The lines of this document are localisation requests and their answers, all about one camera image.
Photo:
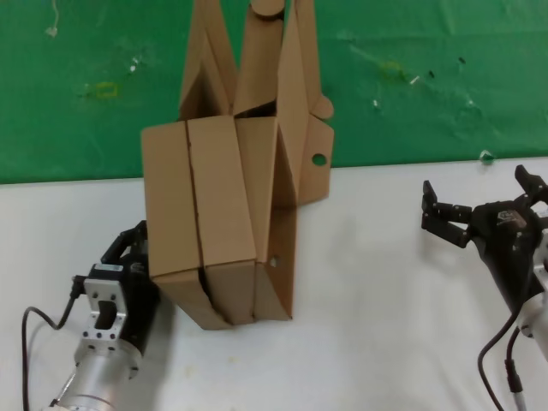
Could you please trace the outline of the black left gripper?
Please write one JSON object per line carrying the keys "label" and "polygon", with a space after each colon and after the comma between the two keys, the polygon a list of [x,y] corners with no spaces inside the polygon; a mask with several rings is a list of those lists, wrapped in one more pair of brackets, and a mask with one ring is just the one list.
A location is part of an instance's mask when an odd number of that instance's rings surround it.
{"label": "black left gripper", "polygon": [[146,220],[121,232],[103,254],[101,262],[123,265],[121,285],[128,312],[121,339],[145,355],[160,302],[159,289],[149,276]]}

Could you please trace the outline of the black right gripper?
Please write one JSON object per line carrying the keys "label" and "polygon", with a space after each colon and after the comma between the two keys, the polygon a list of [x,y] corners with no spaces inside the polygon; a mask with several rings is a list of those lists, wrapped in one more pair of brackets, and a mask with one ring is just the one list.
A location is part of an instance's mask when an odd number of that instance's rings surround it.
{"label": "black right gripper", "polygon": [[524,191],[520,197],[523,209],[511,201],[487,203],[474,210],[439,202],[428,180],[423,182],[421,203],[422,229],[460,248],[465,248],[471,237],[512,313],[542,291],[533,274],[533,255],[546,219],[530,207],[547,204],[548,196],[547,183],[522,164],[515,168],[515,179]]}

